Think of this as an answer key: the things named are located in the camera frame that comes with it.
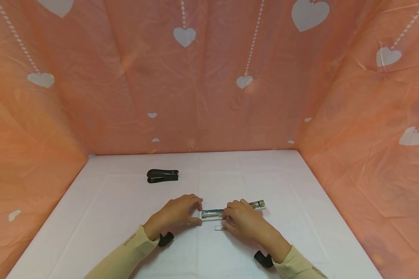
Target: pink curtain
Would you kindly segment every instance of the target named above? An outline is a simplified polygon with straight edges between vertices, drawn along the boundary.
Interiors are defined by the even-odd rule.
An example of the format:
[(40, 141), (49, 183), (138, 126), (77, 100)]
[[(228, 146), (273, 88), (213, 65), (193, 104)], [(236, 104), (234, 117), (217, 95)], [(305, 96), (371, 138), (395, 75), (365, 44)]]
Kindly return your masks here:
[(0, 278), (89, 154), (289, 148), (419, 278), (419, 0), (0, 0)]

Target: hand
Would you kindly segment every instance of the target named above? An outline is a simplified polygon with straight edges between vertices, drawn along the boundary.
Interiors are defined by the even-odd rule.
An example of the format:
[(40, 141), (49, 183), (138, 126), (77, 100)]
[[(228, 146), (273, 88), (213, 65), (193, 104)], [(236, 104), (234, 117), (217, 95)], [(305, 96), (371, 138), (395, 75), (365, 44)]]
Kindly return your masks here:
[(232, 235), (253, 240), (272, 256), (275, 262), (282, 263), (292, 246), (259, 212), (255, 211), (246, 200), (234, 200), (227, 203), (223, 210), (223, 226)]
[(194, 224), (201, 226), (202, 220), (191, 217), (191, 209), (202, 211), (202, 201), (200, 197), (183, 195), (177, 199), (169, 200), (159, 212), (152, 215), (144, 224), (144, 231), (150, 240), (156, 239), (160, 232), (171, 226), (181, 226), (183, 224)]

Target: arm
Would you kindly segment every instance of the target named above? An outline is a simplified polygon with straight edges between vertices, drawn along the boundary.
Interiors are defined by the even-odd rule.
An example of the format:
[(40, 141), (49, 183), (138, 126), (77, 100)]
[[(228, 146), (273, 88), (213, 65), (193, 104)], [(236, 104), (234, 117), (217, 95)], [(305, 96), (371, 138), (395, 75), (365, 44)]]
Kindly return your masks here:
[(225, 220), (223, 226), (230, 233), (253, 240), (262, 246), (272, 256), (281, 277), (327, 279), (245, 200), (228, 203), (222, 218)]
[(162, 230), (183, 224), (202, 224), (200, 218), (189, 215), (192, 208), (202, 210), (202, 201), (203, 199), (195, 195), (184, 195), (170, 200), (133, 235), (100, 261), (84, 279), (128, 279), (139, 262), (157, 246)]

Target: cuff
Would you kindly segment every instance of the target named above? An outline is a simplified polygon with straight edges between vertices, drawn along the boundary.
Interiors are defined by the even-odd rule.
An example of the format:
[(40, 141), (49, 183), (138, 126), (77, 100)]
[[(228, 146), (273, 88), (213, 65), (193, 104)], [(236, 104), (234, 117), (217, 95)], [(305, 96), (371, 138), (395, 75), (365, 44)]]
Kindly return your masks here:
[(154, 241), (147, 238), (142, 225), (140, 225), (137, 231), (133, 234), (133, 238), (136, 238), (136, 240), (129, 241), (127, 244), (132, 244), (132, 246), (134, 246), (134, 248), (136, 248), (136, 250), (144, 256), (149, 255), (155, 247), (157, 247), (157, 244), (160, 241), (160, 235)]
[(273, 259), (273, 265), (289, 278), (294, 278), (302, 271), (312, 269), (312, 264), (292, 245), (292, 249), (282, 263), (276, 263)]

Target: white table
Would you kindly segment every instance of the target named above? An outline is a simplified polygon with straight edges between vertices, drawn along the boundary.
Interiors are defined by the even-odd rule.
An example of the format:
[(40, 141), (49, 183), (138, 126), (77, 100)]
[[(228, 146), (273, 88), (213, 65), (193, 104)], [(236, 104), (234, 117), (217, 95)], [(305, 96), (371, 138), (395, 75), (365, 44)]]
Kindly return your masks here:
[[(148, 184), (151, 168), (179, 170), (179, 181)], [(83, 278), (169, 199), (189, 193), (204, 209), (263, 199), (263, 216), (329, 278), (382, 279), (295, 150), (92, 157), (7, 279)], [(253, 260), (257, 248), (216, 224), (174, 231), (134, 278), (279, 278)]]

